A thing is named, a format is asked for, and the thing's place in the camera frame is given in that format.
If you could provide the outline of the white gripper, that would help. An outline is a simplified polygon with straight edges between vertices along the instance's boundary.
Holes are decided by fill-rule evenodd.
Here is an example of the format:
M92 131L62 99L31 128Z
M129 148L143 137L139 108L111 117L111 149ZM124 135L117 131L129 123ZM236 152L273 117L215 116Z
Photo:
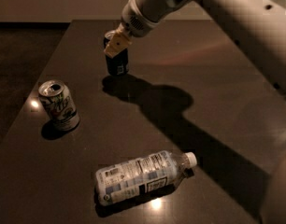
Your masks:
M105 33L104 53L114 58L131 44L131 37L143 37L168 14L182 8L190 0L129 0L122 10L118 28Z

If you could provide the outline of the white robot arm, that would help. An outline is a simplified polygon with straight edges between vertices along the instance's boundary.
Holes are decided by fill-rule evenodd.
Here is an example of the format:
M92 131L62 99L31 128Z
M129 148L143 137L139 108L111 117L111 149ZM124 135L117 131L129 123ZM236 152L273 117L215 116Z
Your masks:
M105 47L113 58L168 14L194 1L205 10L263 76L286 96L286 9L271 0L129 0Z

